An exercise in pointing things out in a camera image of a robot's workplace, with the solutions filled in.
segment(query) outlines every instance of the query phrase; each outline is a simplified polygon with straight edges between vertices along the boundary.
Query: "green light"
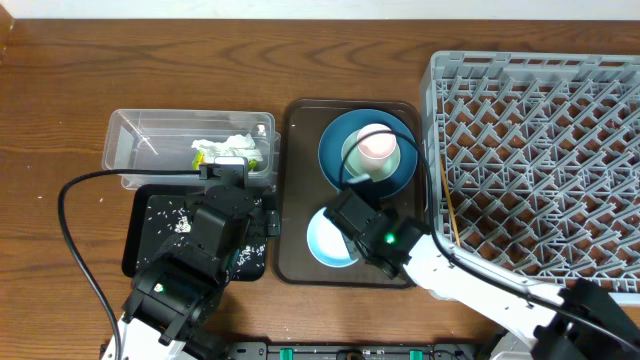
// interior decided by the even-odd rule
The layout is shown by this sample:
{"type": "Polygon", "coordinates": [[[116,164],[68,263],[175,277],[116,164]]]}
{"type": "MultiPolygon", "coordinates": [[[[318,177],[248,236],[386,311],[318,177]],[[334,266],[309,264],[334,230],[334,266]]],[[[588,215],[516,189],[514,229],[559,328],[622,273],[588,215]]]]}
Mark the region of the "green light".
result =
{"type": "Polygon", "coordinates": [[[384,236],[384,241],[386,241],[387,244],[393,244],[396,242],[396,237],[393,236],[393,234],[389,233],[384,236]]]}

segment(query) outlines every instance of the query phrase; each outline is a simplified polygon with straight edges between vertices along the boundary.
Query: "white plastic crate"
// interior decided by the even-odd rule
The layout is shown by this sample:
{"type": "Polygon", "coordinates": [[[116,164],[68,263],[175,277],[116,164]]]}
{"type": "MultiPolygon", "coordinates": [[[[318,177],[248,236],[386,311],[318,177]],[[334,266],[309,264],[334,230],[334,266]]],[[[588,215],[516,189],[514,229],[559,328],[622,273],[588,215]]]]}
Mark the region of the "white plastic crate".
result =
{"type": "Polygon", "coordinates": [[[640,304],[640,57],[438,52],[421,82],[436,228],[533,279],[640,304]]]}

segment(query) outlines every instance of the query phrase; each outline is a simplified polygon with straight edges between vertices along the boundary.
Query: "crumpled paper towel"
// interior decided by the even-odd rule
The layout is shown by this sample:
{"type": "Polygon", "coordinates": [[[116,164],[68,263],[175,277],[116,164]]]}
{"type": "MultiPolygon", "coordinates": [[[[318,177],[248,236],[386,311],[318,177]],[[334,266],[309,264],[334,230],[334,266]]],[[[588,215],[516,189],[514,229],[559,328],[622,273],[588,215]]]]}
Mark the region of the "crumpled paper towel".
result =
{"type": "Polygon", "coordinates": [[[263,161],[262,153],[256,149],[256,143],[251,134],[246,136],[233,135],[223,143],[215,143],[209,140],[194,140],[192,148],[198,150],[196,160],[199,164],[212,164],[218,156],[242,156],[247,158],[249,163],[253,161],[263,161]]]}

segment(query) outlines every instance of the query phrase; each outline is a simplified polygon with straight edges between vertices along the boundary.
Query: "cup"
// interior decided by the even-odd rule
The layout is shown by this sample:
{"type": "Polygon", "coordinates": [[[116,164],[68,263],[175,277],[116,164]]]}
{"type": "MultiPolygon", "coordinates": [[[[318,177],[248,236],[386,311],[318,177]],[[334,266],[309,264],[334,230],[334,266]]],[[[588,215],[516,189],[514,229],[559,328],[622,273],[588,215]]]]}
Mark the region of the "cup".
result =
{"type": "MultiPolygon", "coordinates": [[[[391,130],[382,124],[370,124],[358,132],[358,140],[372,132],[381,130],[391,130]]],[[[396,150],[397,141],[393,134],[376,134],[369,136],[358,144],[358,153],[360,155],[360,165],[365,170],[376,171],[382,169],[396,150]]]]}

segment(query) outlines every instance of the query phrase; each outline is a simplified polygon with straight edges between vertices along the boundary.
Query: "clear plastic container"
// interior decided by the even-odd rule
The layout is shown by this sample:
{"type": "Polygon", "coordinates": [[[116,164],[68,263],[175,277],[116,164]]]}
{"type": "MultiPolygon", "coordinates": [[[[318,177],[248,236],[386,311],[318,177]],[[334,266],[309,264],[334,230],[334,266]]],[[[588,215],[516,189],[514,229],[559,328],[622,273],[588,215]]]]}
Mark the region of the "clear plastic container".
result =
{"type": "MultiPolygon", "coordinates": [[[[111,114],[102,157],[103,169],[188,170],[197,153],[194,140],[224,142],[251,134],[263,161],[249,173],[249,184],[272,182],[275,119],[264,112],[121,109],[111,114]]],[[[125,175],[122,186],[197,185],[197,175],[125,175]]]]}

